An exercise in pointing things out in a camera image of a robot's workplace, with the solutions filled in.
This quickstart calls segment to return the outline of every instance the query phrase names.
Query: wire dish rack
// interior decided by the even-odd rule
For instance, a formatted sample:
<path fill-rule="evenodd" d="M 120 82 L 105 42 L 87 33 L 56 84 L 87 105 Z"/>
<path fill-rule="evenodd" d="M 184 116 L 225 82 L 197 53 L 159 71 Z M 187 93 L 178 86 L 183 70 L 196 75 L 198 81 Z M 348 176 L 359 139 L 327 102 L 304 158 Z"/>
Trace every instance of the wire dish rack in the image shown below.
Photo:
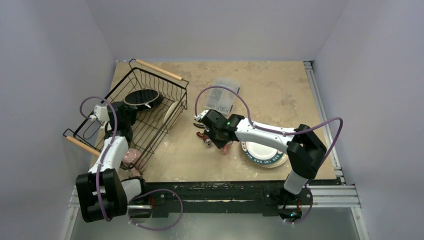
<path fill-rule="evenodd" d="M 161 73 L 160 76 L 149 70 L 140 67 L 134 67 L 137 62 L 145 67 Z M 139 161 L 144 161 L 139 169 L 143 168 L 150 157 L 155 154 L 160 142 L 169 133 L 170 127 L 175 123 L 178 116 L 187 109 L 187 86 L 189 82 L 178 77 L 177 75 L 167 72 L 161 68 L 153 66 L 141 60 L 132 59 L 128 62 L 130 71 L 116 84 L 116 86 L 104 97 L 111 103 L 123 101 L 124 98 L 134 91 L 142 89 L 153 89 L 163 96 L 163 101 L 157 107 L 149 110 L 139 111 L 134 125 L 132 125 L 133 138 L 129 147 L 137 149 L 141 152 L 141 156 L 133 163 L 120 167 L 124 170 L 130 170 L 134 166 L 139 166 Z M 176 107 L 166 120 L 164 120 L 167 111 L 171 105 L 176 103 Z M 105 131 L 101 129 L 102 123 L 98 120 L 91 121 L 85 119 L 79 127 L 73 131 L 66 129 L 63 136 L 72 136 L 88 147 L 97 152 L 101 152 L 104 146 Z"/>

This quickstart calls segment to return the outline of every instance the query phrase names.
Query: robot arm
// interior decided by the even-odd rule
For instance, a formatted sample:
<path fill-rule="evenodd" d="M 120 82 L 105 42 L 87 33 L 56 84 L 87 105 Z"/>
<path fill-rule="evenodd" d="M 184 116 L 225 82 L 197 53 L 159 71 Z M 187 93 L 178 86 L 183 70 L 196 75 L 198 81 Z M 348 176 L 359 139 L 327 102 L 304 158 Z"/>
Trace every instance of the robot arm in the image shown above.
<path fill-rule="evenodd" d="M 137 109 L 132 109 L 121 102 L 114 102 L 112 106 L 116 112 L 118 123 L 115 139 L 112 142 L 113 131 L 110 125 L 113 124 L 110 122 L 114 121 L 114 118 L 111 110 L 109 107 L 96 105 L 90 119 L 99 119 L 104 122 L 104 145 L 110 145 L 110 147 L 107 152 L 104 147 L 94 166 L 88 170 L 88 173 L 79 175 L 75 181 L 81 215 L 86 223 L 104 219 L 96 189 L 96 174 L 99 165 L 101 199 L 110 219 L 125 215 L 128 202 L 142 192 L 139 178 L 126 179 L 121 182 L 118 177 L 122 158 L 129 148 L 128 142 L 133 137 L 131 125 L 135 122 Z"/>
<path fill-rule="evenodd" d="M 244 141 L 265 145 L 287 154 L 292 171 L 287 176 L 284 189 L 293 195 L 299 194 L 307 181 L 315 178 L 327 152 L 327 148 L 313 131 L 300 135 L 282 134 L 310 128 L 304 124 L 300 124 L 298 128 L 284 128 L 254 123 L 255 126 L 282 132 L 279 134 L 255 128 L 242 115 L 232 114 L 226 118 L 216 110 L 205 110 L 194 119 L 205 126 L 205 134 L 219 149 L 229 141 Z"/>

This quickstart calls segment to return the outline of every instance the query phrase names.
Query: white plate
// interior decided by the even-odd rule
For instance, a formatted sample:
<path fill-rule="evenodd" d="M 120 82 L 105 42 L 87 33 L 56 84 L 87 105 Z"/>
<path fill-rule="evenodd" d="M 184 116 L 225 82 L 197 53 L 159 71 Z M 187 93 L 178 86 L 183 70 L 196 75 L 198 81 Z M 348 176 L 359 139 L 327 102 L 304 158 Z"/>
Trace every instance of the white plate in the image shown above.
<path fill-rule="evenodd" d="M 255 142 L 242 141 L 241 149 L 249 160 L 265 168 L 278 167 L 288 159 L 282 151 Z"/>
<path fill-rule="evenodd" d="M 168 122 L 168 124 L 171 123 L 171 125 L 168 125 L 168 129 L 170 129 L 176 122 L 177 122 L 177 117 L 179 116 L 178 114 L 178 109 L 175 110 L 175 112 L 173 113 L 174 109 L 178 108 L 179 105 L 179 101 L 174 102 L 173 104 L 171 104 L 171 106 L 169 107 L 168 111 L 165 114 L 165 117 L 163 118 L 163 124 L 165 124 L 165 122 L 171 118 Z"/>

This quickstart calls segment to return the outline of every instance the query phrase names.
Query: gray wall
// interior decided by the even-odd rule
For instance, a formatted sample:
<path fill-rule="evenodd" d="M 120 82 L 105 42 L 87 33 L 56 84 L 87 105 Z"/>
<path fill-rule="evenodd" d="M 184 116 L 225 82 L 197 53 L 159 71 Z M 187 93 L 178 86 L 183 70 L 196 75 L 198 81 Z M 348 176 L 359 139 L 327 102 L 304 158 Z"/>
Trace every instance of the gray wall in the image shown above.
<path fill-rule="evenodd" d="M 424 1 L 351 0 L 313 65 L 372 239 L 422 239 Z"/>
<path fill-rule="evenodd" d="M 89 159 L 63 137 L 114 59 L 83 0 L 0 7 L 0 239 L 58 239 Z"/>
<path fill-rule="evenodd" d="M 89 0 L 117 59 L 312 60 L 347 0 Z"/>

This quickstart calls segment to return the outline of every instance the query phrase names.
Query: beige tabletop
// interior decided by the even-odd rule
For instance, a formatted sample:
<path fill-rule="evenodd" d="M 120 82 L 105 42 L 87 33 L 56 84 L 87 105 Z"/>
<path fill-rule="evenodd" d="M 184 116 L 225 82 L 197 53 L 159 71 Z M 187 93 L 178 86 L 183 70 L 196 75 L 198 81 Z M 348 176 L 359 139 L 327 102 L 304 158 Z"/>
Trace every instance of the beige tabletop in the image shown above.
<path fill-rule="evenodd" d="M 295 128 L 299 124 L 320 123 L 316 104 L 301 61 L 225 61 L 225 62 L 153 62 L 155 66 L 189 81 L 188 109 L 184 110 L 147 162 L 143 177 L 147 182 L 182 181 L 257 181 L 284 180 L 291 171 L 290 162 L 265 168 L 251 162 L 240 143 L 228 149 L 227 155 L 215 146 L 207 147 L 196 136 L 202 131 L 193 126 L 194 103 L 198 93 L 211 86 L 218 77 L 241 84 L 239 94 L 247 102 L 254 121 L 268 125 Z M 111 88 L 130 70 L 127 62 L 116 65 Z M 200 97 L 198 111 L 204 110 L 207 92 Z M 125 96 L 118 96 L 119 101 Z M 236 99 L 231 114 L 247 116 L 244 105 Z M 323 130 L 315 131 L 325 142 Z M 328 158 L 316 179 L 335 179 Z"/>

